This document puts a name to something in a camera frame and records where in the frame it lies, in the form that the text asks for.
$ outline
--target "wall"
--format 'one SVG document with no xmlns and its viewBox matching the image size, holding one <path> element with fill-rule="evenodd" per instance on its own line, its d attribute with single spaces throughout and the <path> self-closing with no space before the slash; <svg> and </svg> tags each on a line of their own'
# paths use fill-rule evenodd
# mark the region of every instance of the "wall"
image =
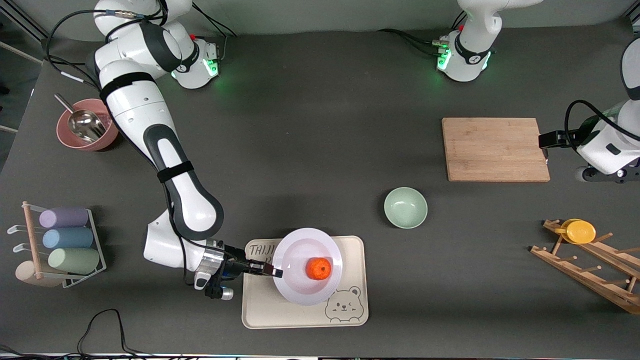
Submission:
<svg viewBox="0 0 640 360">
<path fill-rule="evenodd" d="M 64 15 L 89 9 L 96 0 L 14 0 L 46 30 Z M 634 0 L 545 0 L 501 13 L 505 27 L 574 26 L 612 20 Z M 456 0 L 196 0 L 215 19 L 239 34 L 307 31 L 370 31 L 380 28 L 433 29 L 451 25 L 460 12 Z M 180 21 L 187 30 L 212 35 L 212 26 L 196 11 Z M 77 16 L 59 30 L 61 37 L 101 40 L 89 15 Z"/>
</svg>

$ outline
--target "gray table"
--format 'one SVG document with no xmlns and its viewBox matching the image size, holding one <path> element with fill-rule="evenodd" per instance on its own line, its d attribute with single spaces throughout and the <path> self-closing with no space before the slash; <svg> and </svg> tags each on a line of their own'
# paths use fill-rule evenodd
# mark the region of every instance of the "gray table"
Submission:
<svg viewBox="0 0 640 360">
<path fill-rule="evenodd" d="M 251 331 L 241 281 L 233 301 L 210 300 L 183 285 L 181 270 L 145 261 L 145 226 L 164 210 L 155 172 L 125 142 L 94 153 L 60 145 L 53 93 L 95 94 L 45 65 L 0 180 L 0 228 L 23 221 L 22 200 L 91 206 L 109 269 L 67 290 L 28 286 L 13 276 L 28 256 L 11 253 L 26 237 L 5 236 L 2 343 L 72 351 L 92 314 L 116 307 L 130 346 L 158 353 L 637 359 L 640 318 L 527 251 L 552 241 L 545 218 L 585 218 L 615 233 L 611 245 L 637 246 L 637 184 L 576 182 L 584 162 L 571 150 L 551 152 L 549 183 L 450 183 L 440 125 L 536 117 L 551 131 L 574 99 L 613 105 L 626 99 L 618 61 L 631 38 L 625 21 L 505 29 L 487 71 L 461 84 L 387 33 L 243 36 L 229 41 L 213 84 L 158 81 L 200 180 L 225 208 L 218 238 L 244 247 L 318 227 L 363 239 L 371 315 L 355 328 Z M 575 126 L 589 115 L 576 108 Z M 400 230 L 383 218 L 397 186 L 426 195 L 425 224 Z M 86 351 L 118 344 L 115 319 L 103 318 Z"/>
</svg>

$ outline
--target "blue cup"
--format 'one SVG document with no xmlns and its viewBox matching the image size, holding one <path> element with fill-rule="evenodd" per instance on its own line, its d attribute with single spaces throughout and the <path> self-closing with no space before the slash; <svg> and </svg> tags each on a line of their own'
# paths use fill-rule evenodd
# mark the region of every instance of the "blue cup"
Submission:
<svg viewBox="0 0 640 360">
<path fill-rule="evenodd" d="M 48 249 L 64 247 L 90 248 L 91 244 L 93 244 L 93 231 L 87 227 L 51 229 L 42 236 L 42 244 Z"/>
</svg>

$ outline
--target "wooden cutting board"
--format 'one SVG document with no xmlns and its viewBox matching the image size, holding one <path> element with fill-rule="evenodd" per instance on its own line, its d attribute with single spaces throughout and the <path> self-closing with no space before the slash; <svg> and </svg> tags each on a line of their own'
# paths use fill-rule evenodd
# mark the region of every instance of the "wooden cutting board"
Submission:
<svg viewBox="0 0 640 360">
<path fill-rule="evenodd" d="M 442 134 L 449 181 L 550 180 L 536 119 L 447 117 Z"/>
</svg>

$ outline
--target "mint green bowl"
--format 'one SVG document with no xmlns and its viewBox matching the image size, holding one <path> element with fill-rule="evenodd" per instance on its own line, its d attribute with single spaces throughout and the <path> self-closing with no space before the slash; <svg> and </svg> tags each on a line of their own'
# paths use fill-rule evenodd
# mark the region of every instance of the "mint green bowl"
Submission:
<svg viewBox="0 0 640 360">
<path fill-rule="evenodd" d="M 391 224 L 413 229 L 427 218 L 427 201 L 416 189 L 393 189 L 385 199 L 385 215 Z"/>
</svg>

